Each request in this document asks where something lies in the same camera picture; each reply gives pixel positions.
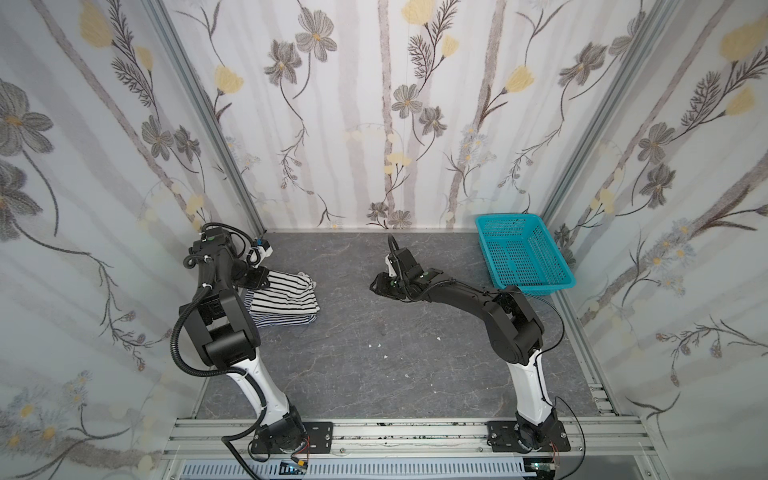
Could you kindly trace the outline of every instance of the vent grille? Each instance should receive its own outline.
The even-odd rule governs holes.
[[[249,461],[262,478],[509,478],[535,477],[522,458],[317,458],[306,475],[280,475],[280,459]],[[187,460],[180,480],[248,480],[234,460]]]

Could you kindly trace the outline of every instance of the cable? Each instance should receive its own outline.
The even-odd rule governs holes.
[[[544,400],[544,402],[547,405],[549,405],[550,407],[552,407],[554,409],[554,408],[557,408],[557,407],[552,405],[550,402],[547,402],[546,395],[544,394],[544,386],[541,384],[541,371],[538,369],[538,362],[537,362],[537,360],[538,360],[538,357],[540,357],[543,353],[549,352],[550,350],[552,350],[554,348],[557,348],[557,346],[560,345],[560,342],[563,341],[563,338],[565,337],[565,320],[563,320],[563,316],[560,314],[560,312],[558,312],[558,309],[554,305],[549,303],[547,300],[544,300],[543,298],[541,298],[539,296],[536,296],[536,295],[531,295],[529,293],[524,293],[523,292],[522,294],[525,295],[525,296],[529,296],[531,298],[535,298],[537,300],[540,300],[540,301],[546,303],[547,305],[549,305],[550,308],[552,308],[554,310],[554,312],[557,313],[558,318],[560,319],[560,324],[562,325],[562,331],[560,332],[560,339],[558,339],[558,341],[553,346],[549,347],[548,349],[540,351],[538,353],[538,355],[536,356],[536,358],[534,359],[534,365],[536,366],[536,377],[538,378],[538,388],[541,390],[541,399]],[[581,459],[579,460],[578,465],[576,465],[576,468],[571,470],[568,474],[560,477],[559,480],[563,480],[563,478],[570,477],[571,475],[576,473],[576,471],[581,467],[581,464],[584,463],[584,457],[587,455],[587,441],[586,441],[586,438],[584,437],[584,429],[581,427],[581,422],[578,421],[578,417],[574,413],[574,411],[571,408],[571,406],[568,405],[568,402],[563,400],[562,397],[556,396],[554,398],[554,402],[557,403],[558,400],[562,401],[565,404],[565,406],[568,407],[568,410],[571,412],[571,415],[576,420],[576,424],[578,425],[579,432],[581,432]]]
[[[573,475],[574,473],[576,473],[576,471],[581,467],[581,464],[584,463],[584,457],[587,456],[587,439],[584,437],[584,429],[581,427],[581,422],[578,421],[578,417],[574,413],[574,410],[571,408],[570,405],[568,405],[568,402],[566,402],[565,400],[562,399],[562,397],[556,396],[554,398],[554,402],[555,403],[557,403],[558,400],[563,402],[565,404],[565,406],[568,407],[568,410],[571,411],[571,415],[574,417],[574,419],[576,419],[576,425],[578,425],[578,431],[581,433],[581,458],[579,459],[578,465],[576,465],[576,468],[571,470],[568,474],[563,475],[563,476],[560,477],[559,480],[563,480],[564,478],[568,478],[571,475]]]
[[[204,232],[208,227],[224,227],[224,228],[226,228],[228,230],[232,230],[233,232],[237,232],[240,235],[242,235],[243,237],[247,238],[248,239],[248,243],[250,243],[250,245],[252,247],[256,246],[256,242],[253,240],[251,235],[249,235],[248,233],[243,232],[241,229],[239,229],[237,227],[232,227],[231,225],[227,225],[226,223],[221,223],[221,222],[208,222],[208,223],[204,224],[200,228],[200,231]]]
[[[531,295],[529,293],[524,293],[524,292],[521,292],[521,293],[523,295],[525,295],[525,296],[529,296],[531,298],[535,298],[535,299],[540,300],[540,301],[546,303],[547,305],[549,305],[554,310],[554,312],[557,313],[558,318],[560,319],[560,324],[562,325],[562,330],[560,331],[560,338],[558,339],[558,341],[553,346],[549,347],[548,349],[544,349],[544,350],[540,351],[538,353],[538,355],[533,359],[533,364],[536,367],[536,376],[538,378],[538,388],[539,388],[539,390],[541,390],[541,399],[544,400],[544,403],[546,403],[550,407],[554,408],[554,405],[552,405],[547,400],[547,396],[544,394],[544,386],[541,384],[541,372],[538,369],[538,357],[540,357],[541,355],[543,355],[546,352],[549,352],[550,350],[553,350],[553,349],[557,348],[560,345],[560,343],[563,341],[563,338],[565,337],[565,320],[563,320],[563,317],[562,317],[562,315],[560,315],[560,312],[558,312],[558,309],[555,308],[555,306],[552,305],[551,303],[549,303],[547,300],[544,300],[543,298],[541,298],[539,296],[536,296],[536,295]]]
[[[176,322],[176,325],[174,325],[174,329],[172,330],[170,334],[170,357],[173,359],[174,363],[177,367],[179,367],[179,370],[182,372],[192,375],[192,376],[199,376],[199,377],[210,377],[210,376],[218,376],[223,375],[225,373],[236,373],[238,375],[242,375],[246,378],[248,383],[253,387],[254,390],[256,390],[256,394],[259,396],[259,400],[261,401],[262,409],[261,413],[259,414],[258,420],[251,425],[248,430],[242,433],[238,433],[236,435],[229,435],[221,437],[221,442],[225,444],[227,449],[230,451],[230,453],[235,457],[235,460],[237,460],[237,463],[240,464],[241,467],[243,467],[243,470],[248,473],[248,475],[253,480],[262,480],[256,473],[251,470],[251,468],[248,466],[248,464],[243,460],[243,457],[240,456],[240,453],[237,452],[237,450],[232,446],[233,440],[239,440],[243,438],[246,435],[249,435],[251,432],[256,430],[261,422],[264,419],[264,416],[266,415],[266,397],[264,396],[264,392],[259,387],[259,384],[256,382],[256,380],[248,375],[248,372],[245,369],[241,369],[239,367],[230,367],[228,369],[218,369],[218,370],[198,370],[191,366],[189,366],[184,359],[181,358],[181,354],[179,353],[179,335],[181,333],[181,329],[184,327],[184,323],[189,318],[189,315],[197,308],[198,305],[200,305],[200,302],[203,301],[203,298],[213,289],[210,285],[205,285],[202,288],[200,288],[197,293],[195,293],[194,298],[192,301],[187,305],[187,307],[181,312],[179,315],[179,320]]]

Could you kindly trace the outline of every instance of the white wall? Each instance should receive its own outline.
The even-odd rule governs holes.
[[[110,7],[0,6],[3,476],[157,475],[201,387],[168,351],[197,281],[181,260],[203,217],[246,225],[138,2],[121,12],[154,103],[118,80],[111,62],[132,60]],[[180,125],[199,139],[200,160],[178,144],[153,155],[142,124],[158,114],[168,143]]]
[[[683,2],[551,224],[616,400],[676,480],[765,476],[766,14]],[[651,143],[664,158],[647,164]]]

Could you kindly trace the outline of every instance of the gray flower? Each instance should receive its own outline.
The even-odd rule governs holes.
[[[554,231],[554,242],[559,243],[562,246],[565,246],[566,243],[571,239],[571,231],[568,229],[568,227],[565,226],[565,223],[563,223],[560,226],[559,230]]]
[[[443,114],[440,113],[440,107],[427,107],[422,111],[422,116],[419,117],[419,123],[424,124],[424,130],[422,135],[427,135],[431,131],[435,131],[436,136],[442,135],[442,132],[448,128],[448,125],[440,123],[440,119],[443,118]]]
[[[368,218],[371,220],[376,220],[377,218],[386,218],[386,213],[389,210],[389,207],[387,207],[384,202],[371,202],[371,213],[367,215]]]
[[[313,16],[307,7],[301,8],[299,15],[301,28],[309,33],[296,34],[296,47],[303,52],[315,51],[315,58],[320,61],[328,60],[326,50],[336,51],[336,43],[328,38],[333,31],[333,22],[322,10],[315,10]]]
[[[664,122],[655,124],[648,131],[648,138],[641,138],[637,143],[643,149],[638,154],[637,159],[646,161],[650,157],[652,164],[661,162],[666,156],[661,146],[670,143],[672,135],[674,135],[674,128],[667,128],[667,124]]]
[[[163,155],[163,160],[170,158],[169,147],[174,146],[174,137],[169,131],[160,132],[160,125],[155,120],[154,115],[149,116],[149,121],[141,124],[141,137],[145,142],[152,145],[152,157],[157,158]]]
[[[566,264],[568,265],[568,268],[573,270],[574,267],[576,266],[576,257],[574,257],[574,253],[571,252],[571,249],[564,248],[560,250],[560,253],[563,256],[563,260],[565,260]]]
[[[21,188],[27,174],[20,168],[0,160],[0,242],[18,238],[15,215],[36,215],[43,211]]]
[[[277,40],[272,40],[269,56],[275,61],[275,64],[271,67],[264,67],[264,73],[270,76],[270,82],[274,85],[279,85],[280,80],[285,75],[289,82],[295,84],[295,68],[301,66],[301,57],[294,48],[293,43],[282,41],[278,44]]]
[[[176,147],[179,149],[179,152],[187,154],[187,160],[189,160],[190,163],[192,163],[192,156],[194,154],[200,156],[200,141],[192,140],[190,138],[190,132],[188,132],[186,128],[179,125],[179,129],[176,130],[174,137],[176,137]]]
[[[22,142],[39,154],[53,151],[53,145],[39,132],[53,127],[50,118],[29,111],[27,94],[16,85],[0,81],[0,155],[22,151]]]
[[[395,90],[395,99],[397,102],[392,106],[393,110],[400,110],[400,118],[408,118],[411,112],[418,114],[422,110],[422,102],[414,100],[416,98],[416,84],[400,85]]]
[[[587,82],[589,72],[596,70],[603,66],[605,62],[605,45],[592,45],[590,41],[586,47],[581,50],[581,53],[576,55],[576,65],[569,68],[563,68],[560,70],[560,80],[558,83],[564,87],[571,80],[576,80],[576,83],[583,85]]]
[[[664,205],[667,199],[664,198],[664,189],[672,188],[675,170],[670,170],[666,164],[660,164],[648,172],[648,185],[640,190],[640,195],[650,195],[648,208],[656,208]]]
[[[640,12],[637,17],[632,18],[629,21],[629,24],[627,24],[627,33],[629,35],[622,35],[621,37],[614,38],[613,42],[611,42],[611,47],[608,49],[608,54],[615,57],[616,55],[622,55],[629,50],[629,46],[632,45],[632,40],[634,39],[634,36],[637,35],[637,31],[640,30],[640,25],[643,24],[643,20],[645,20],[645,12]]]
[[[389,216],[389,225],[392,228],[408,228],[411,226],[411,212],[396,210]]]

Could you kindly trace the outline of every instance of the black mounting plate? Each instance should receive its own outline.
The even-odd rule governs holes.
[[[515,453],[530,453],[518,443],[517,435],[515,434],[515,426],[518,423],[515,420],[501,421],[493,420],[488,422],[488,446],[492,448],[494,452],[515,452]],[[565,434],[565,427],[563,422],[557,422],[552,428],[550,434],[550,440],[554,443],[554,446],[560,452],[571,451],[571,443],[568,441]],[[537,452],[552,452],[551,445],[545,445]]]
[[[310,455],[316,453],[331,453],[333,441],[333,422],[302,422],[306,434],[310,436]],[[267,454],[266,446],[262,442],[254,442],[250,452],[254,455]],[[270,446],[269,453],[283,453],[277,445]]]

